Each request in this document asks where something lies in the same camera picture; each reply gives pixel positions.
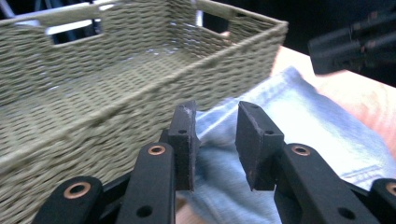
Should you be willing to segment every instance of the denim fabric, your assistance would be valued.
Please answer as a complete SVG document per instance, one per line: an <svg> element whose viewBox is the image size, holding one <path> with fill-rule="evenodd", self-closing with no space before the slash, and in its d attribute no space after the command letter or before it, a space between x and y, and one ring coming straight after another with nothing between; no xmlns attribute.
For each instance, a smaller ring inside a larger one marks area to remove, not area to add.
<svg viewBox="0 0 396 224"><path fill-rule="evenodd" d="M348 182L369 189L377 178L395 178L396 162L381 138L289 68L239 98L197 113L202 147L195 192L181 195L209 223L280 222L274 193L250 191L239 161L234 146L239 101L261 106L286 143L313 147Z"/></svg>

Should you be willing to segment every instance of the cloth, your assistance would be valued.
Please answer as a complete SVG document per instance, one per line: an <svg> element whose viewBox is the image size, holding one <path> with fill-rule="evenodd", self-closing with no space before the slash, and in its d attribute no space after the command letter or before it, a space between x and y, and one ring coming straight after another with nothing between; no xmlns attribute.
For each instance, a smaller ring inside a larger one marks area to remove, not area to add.
<svg viewBox="0 0 396 224"><path fill-rule="evenodd" d="M344 180L369 189L394 178L396 162L372 130L318 94L289 68L236 99L198 112L195 192L181 192L208 223L280 223L272 191L250 191L234 140L239 101L261 106L285 134L286 143L314 148Z"/></svg>

